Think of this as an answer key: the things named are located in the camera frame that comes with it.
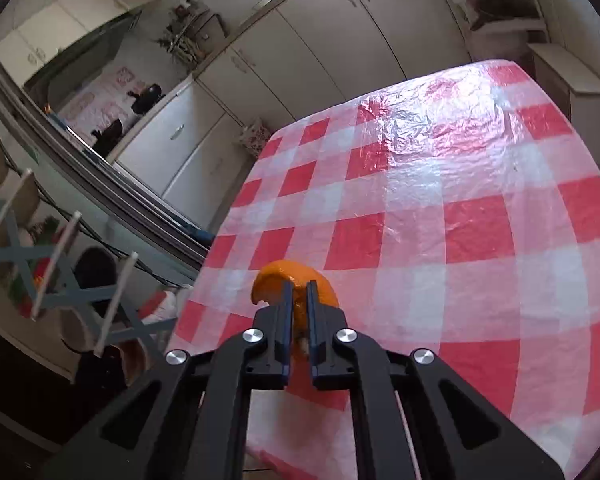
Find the orange fruit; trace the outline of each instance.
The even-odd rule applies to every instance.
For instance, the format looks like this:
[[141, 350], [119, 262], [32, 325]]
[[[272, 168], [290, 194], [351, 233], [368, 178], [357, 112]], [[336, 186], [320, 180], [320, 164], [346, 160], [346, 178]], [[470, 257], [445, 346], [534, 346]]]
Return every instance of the orange fruit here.
[[308, 319], [306, 314], [306, 286], [315, 280], [318, 285], [318, 300], [325, 305], [339, 307], [331, 283], [315, 269], [289, 260], [277, 260], [260, 269], [251, 287], [251, 301], [257, 304], [266, 301], [276, 304], [282, 297], [282, 285], [290, 281], [293, 285], [294, 303], [294, 339], [307, 335]]

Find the shelf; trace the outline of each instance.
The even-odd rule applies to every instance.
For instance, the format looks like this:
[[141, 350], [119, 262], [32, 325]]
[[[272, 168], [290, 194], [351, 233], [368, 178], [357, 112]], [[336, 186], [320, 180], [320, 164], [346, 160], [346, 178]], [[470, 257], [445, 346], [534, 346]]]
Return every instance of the shelf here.
[[508, 32], [525, 32], [526, 30], [545, 32], [546, 24], [539, 18], [514, 18], [513, 20], [485, 23], [478, 30], [472, 30], [472, 33], [480, 35], [506, 34]]

